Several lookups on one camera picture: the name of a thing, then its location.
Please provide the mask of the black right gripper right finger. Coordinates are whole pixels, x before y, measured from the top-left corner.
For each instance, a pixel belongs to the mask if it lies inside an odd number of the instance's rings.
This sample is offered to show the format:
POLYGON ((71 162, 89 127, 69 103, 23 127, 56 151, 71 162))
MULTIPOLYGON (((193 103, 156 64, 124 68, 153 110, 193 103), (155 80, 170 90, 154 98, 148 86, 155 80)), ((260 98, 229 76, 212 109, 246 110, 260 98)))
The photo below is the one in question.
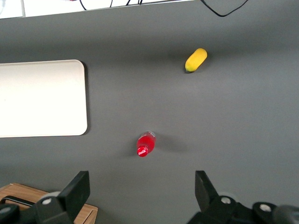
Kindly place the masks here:
POLYGON ((195 172, 195 196, 200 208, 189 224, 297 224, 299 208, 256 202, 247 208, 229 196, 219 195, 205 171, 195 172))

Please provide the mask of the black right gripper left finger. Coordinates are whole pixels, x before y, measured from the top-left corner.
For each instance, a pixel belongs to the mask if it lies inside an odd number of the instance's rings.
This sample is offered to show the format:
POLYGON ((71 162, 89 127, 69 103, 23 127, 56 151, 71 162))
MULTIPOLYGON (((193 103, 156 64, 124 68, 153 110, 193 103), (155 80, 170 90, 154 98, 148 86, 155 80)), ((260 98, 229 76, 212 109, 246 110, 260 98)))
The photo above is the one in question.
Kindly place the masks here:
POLYGON ((90 195, 88 171, 80 171, 57 195, 44 196, 22 212, 22 224, 72 224, 90 195))

